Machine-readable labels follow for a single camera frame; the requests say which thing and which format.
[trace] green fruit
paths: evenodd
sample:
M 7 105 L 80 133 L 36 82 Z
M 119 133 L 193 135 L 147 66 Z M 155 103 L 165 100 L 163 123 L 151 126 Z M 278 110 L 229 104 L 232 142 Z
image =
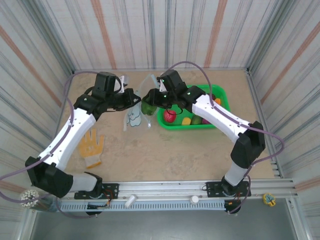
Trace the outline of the green fruit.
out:
M 141 112 L 144 115 L 152 116 L 156 110 L 157 110 L 156 106 L 151 106 L 148 103 L 146 103 L 144 100 L 141 101 Z
M 202 117 L 193 115 L 191 119 L 191 125 L 200 125 L 200 124 L 202 124 Z

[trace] yellow glove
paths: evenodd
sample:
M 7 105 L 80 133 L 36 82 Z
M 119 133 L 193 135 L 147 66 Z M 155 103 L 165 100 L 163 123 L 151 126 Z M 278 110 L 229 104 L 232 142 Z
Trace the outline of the yellow glove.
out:
M 100 155 L 104 149 L 105 136 L 101 135 L 99 142 L 97 142 L 97 129 L 92 128 L 91 131 L 87 131 L 80 143 L 78 144 L 78 150 L 81 157 L 85 160 L 87 169 L 93 168 L 101 164 Z

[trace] metal base plate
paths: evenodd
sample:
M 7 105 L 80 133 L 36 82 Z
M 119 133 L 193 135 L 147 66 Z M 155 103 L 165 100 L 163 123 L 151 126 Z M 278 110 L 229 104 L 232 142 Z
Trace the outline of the metal base plate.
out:
M 208 181 L 205 183 L 206 193 L 208 198 L 223 198 L 223 197 L 235 197 L 236 193 L 232 196 L 226 195 L 222 188 L 222 184 L 219 181 Z M 249 189 L 249 182 L 242 181 L 237 189 L 237 193 L 240 194 L 240 197 L 245 197 Z
M 119 184 L 118 183 L 103 183 L 102 188 L 104 190 L 108 190 L 108 191 L 104 191 L 108 197 L 104 193 L 101 193 L 101 195 L 99 197 L 92 197 L 92 196 L 88 195 L 88 193 L 86 191 L 78 191 L 74 194 L 74 199 L 77 199 L 77 200 L 89 200 L 89 199 L 107 200 L 107 199 L 117 199 L 118 198 L 118 194 L 119 194 Z

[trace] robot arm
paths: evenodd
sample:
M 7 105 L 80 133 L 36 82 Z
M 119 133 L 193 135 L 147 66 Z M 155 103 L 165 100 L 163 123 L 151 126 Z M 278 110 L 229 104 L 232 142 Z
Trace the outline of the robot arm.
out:
M 234 143 L 231 167 L 221 181 L 225 194 L 234 195 L 251 163 L 266 147 L 262 133 L 249 130 L 242 125 L 261 130 L 263 126 L 257 121 L 251 124 L 242 120 L 218 104 L 212 107 L 209 95 L 197 86 L 188 88 L 178 72 L 173 69 L 163 73 L 157 80 L 160 82 L 160 88 L 151 89 L 142 101 L 165 109 L 176 104 L 181 109 L 186 109 L 215 125 Z
M 96 123 L 101 114 L 108 112 L 109 109 L 123 111 L 141 101 L 132 88 L 125 89 L 127 84 L 124 76 L 118 78 L 108 72 L 97 74 L 94 87 L 89 88 L 74 104 L 73 123 L 69 118 L 59 134 L 38 158 L 29 157 L 25 162 L 27 167 L 50 155 L 51 149 L 61 142 L 46 160 L 27 171 L 34 186 L 59 198 L 69 192 L 77 191 L 88 192 L 93 197 L 101 194 L 102 179 L 99 176 L 88 172 L 71 175 L 65 173 L 64 170 L 79 141 Z M 68 126 L 71 126 L 70 131 L 62 140 Z

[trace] plastic bag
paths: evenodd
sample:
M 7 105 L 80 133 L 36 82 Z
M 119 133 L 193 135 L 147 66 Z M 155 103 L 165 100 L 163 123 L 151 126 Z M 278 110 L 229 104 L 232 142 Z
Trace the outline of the plastic bag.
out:
M 143 98 L 150 89 L 159 88 L 159 83 L 153 74 L 149 74 L 140 84 L 137 96 Z M 142 112 L 142 103 L 139 102 L 134 107 L 127 110 L 123 120 L 123 131 L 125 132 L 126 141 L 130 142 L 140 138 L 152 126 L 152 120 L 157 115 L 158 108 L 152 115 L 146 115 Z

